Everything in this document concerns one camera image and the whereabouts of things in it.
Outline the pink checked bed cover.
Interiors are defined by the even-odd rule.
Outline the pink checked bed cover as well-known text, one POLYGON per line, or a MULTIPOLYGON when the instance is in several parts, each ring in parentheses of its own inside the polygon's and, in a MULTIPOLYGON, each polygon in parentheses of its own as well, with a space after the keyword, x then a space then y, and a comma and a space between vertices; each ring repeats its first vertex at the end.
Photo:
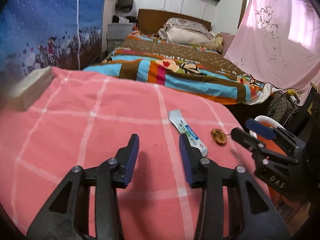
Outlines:
POLYGON ((94 72, 53 69, 54 79, 27 111, 1 110, 1 204, 26 233, 56 186, 75 165, 100 165, 140 139, 129 187, 119 190, 126 239, 192 239, 201 192, 185 181, 174 109, 223 167, 255 169, 251 154, 229 140, 217 145, 210 133, 238 126, 222 104, 156 85, 94 72))

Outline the beige floral pillow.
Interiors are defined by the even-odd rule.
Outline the beige floral pillow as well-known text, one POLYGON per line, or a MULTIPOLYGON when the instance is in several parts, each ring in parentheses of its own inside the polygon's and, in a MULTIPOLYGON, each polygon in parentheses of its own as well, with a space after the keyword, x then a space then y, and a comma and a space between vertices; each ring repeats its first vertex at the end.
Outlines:
POLYGON ((204 47, 218 53, 223 51, 222 35, 208 31, 203 24, 194 21, 170 18, 157 34, 166 42, 204 47))

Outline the brown dried peel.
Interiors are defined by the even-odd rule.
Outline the brown dried peel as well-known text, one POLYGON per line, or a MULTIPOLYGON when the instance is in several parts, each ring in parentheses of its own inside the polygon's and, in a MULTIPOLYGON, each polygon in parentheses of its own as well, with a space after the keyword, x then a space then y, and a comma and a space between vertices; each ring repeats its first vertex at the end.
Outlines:
POLYGON ((212 129, 210 134, 213 141, 220 146, 227 144, 227 138, 230 136, 230 134, 226 134, 223 130, 217 128, 212 129))

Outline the colourful striped bed blanket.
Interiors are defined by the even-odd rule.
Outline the colourful striped bed blanket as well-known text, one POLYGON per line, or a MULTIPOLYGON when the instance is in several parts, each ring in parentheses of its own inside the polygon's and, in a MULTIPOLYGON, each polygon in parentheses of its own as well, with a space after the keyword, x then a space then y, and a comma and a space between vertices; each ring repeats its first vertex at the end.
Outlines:
POLYGON ((212 50, 170 43, 138 30, 130 33, 101 63, 85 70, 163 85, 223 105, 260 104, 277 91, 212 50))

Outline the grey hanging handbag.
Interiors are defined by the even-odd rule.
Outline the grey hanging handbag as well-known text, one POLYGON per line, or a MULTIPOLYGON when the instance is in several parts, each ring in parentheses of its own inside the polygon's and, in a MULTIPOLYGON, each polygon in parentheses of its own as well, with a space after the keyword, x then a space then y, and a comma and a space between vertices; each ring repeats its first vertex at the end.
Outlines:
POLYGON ((123 12, 130 12, 133 8, 134 0, 118 0, 116 9, 123 12))

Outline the pink hanging curtain sheet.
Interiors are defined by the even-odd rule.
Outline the pink hanging curtain sheet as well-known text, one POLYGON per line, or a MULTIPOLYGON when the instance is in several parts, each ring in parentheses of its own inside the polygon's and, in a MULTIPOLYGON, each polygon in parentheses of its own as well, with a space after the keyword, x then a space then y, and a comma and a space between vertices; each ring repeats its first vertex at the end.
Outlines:
POLYGON ((249 0, 225 58, 304 103, 319 86, 319 16, 308 0, 249 0))

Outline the white bedside drawer cabinet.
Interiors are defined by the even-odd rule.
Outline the white bedside drawer cabinet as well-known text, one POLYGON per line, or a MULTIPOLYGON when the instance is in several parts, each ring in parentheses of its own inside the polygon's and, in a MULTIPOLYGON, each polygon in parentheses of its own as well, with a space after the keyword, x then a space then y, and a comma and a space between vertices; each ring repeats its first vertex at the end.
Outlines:
POLYGON ((110 23, 107 26, 106 41, 107 52, 111 53, 116 46, 121 45, 125 38, 132 32, 134 23, 110 23))

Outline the white toothpaste tube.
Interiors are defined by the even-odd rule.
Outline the white toothpaste tube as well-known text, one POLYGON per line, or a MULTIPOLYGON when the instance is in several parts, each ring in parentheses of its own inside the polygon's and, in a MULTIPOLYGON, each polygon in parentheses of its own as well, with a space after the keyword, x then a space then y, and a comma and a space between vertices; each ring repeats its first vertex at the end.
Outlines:
POLYGON ((169 120, 180 134, 186 134, 191 146, 198 148, 203 157, 208 155, 208 148, 186 122, 179 109, 169 112, 169 120))

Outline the wooden bed headboard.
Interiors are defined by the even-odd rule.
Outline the wooden bed headboard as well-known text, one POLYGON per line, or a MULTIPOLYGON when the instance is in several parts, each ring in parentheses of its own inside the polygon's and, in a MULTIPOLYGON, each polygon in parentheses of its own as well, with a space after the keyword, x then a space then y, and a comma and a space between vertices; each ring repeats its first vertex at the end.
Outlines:
POLYGON ((170 18, 181 18, 200 23, 204 25, 208 31, 211 30, 212 26, 208 21, 188 15, 163 10, 139 9, 137 16, 137 28, 144 34, 152 35, 157 33, 170 18))

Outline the white wooden block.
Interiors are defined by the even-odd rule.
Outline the white wooden block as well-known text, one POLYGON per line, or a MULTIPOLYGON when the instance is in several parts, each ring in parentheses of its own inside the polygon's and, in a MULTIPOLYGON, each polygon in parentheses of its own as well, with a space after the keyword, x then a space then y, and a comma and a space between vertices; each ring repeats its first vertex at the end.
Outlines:
POLYGON ((9 106, 15 111, 25 112, 40 98, 53 80, 52 67, 33 70, 9 90, 9 106))

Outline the blue fabric wardrobe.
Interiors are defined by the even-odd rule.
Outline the blue fabric wardrobe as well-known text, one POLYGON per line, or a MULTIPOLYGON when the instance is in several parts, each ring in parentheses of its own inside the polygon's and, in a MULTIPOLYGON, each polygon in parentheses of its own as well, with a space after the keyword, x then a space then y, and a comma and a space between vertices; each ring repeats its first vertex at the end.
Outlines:
POLYGON ((78 70, 101 53, 104 0, 8 0, 1 10, 1 85, 48 66, 78 70))

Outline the white orange trash bin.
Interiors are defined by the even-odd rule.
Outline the white orange trash bin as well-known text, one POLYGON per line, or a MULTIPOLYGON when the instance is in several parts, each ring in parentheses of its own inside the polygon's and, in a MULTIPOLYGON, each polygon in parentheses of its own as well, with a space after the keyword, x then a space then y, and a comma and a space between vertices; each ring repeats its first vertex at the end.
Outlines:
MULTIPOLYGON (((268 116, 259 115, 254 120, 261 123, 262 125, 264 125, 266 127, 277 128, 279 126, 281 128, 284 128, 276 120, 274 120, 268 116)), ((250 133, 250 135, 252 135, 256 139, 262 141, 265 144, 267 149, 272 150, 277 153, 280 153, 282 155, 286 154, 273 140, 267 140, 253 131, 249 131, 249 133, 250 133)))

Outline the black mesh fan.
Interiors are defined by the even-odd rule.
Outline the black mesh fan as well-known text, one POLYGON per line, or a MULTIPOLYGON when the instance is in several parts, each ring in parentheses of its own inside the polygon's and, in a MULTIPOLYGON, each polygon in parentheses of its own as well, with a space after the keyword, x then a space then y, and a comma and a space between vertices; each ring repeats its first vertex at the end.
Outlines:
POLYGON ((292 102, 288 95, 275 92, 267 109, 266 116, 272 118, 284 128, 288 128, 297 112, 297 105, 292 102))

